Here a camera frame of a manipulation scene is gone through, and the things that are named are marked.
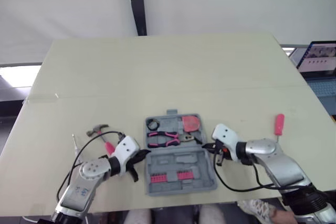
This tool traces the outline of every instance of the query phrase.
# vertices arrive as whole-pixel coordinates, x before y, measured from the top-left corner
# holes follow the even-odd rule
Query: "laptop screen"
[[[336,41],[313,41],[297,66],[304,78],[336,75]]]

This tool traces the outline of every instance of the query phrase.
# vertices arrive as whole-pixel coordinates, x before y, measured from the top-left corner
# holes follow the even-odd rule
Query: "laptop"
[[[336,115],[336,40],[312,41],[297,69],[330,115]]]

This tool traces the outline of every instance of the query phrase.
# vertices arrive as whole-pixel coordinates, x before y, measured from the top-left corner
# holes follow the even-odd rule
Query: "tool kit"
[[[217,180],[198,114],[167,115],[145,120],[146,185],[150,196],[214,190]]]

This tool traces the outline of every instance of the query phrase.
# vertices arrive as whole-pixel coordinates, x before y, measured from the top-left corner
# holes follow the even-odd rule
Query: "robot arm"
[[[216,126],[212,138],[217,150],[223,146],[228,149],[229,159],[245,165],[255,163],[263,166],[299,223],[336,223],[335,210],[316,190],[298,163],[283,153],[279,143],[266,138],[242,142],[223,124]]]
[[[38,223],[81,223],[91,206],[97,187],[103,181],[116,174],[122,176],[125,172],[131,172],[134,181],[138,179],[133,164],[143,160],[150,152],[139,149],[137,142],[126,136],[110,158],[84,162],[77,176],[63,193],[51,221],[39,220]]]

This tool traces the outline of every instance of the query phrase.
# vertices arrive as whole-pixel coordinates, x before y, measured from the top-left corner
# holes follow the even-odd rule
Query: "hammer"
[[[98,124],[95,127],[93,127],[92,131],[87,131],[86,134],[87,134],[87,136],[92,136],[95,133],[97,133],[99,135],[99,134],[102,133],[101,129],[102,128],[107,128],[107,127],[109,127],[108,124]],[[107,141],[104,136],[100,136],[100,137],[105,143],[106,151],[111,155],[115,150],[114,146],[109,141]]]

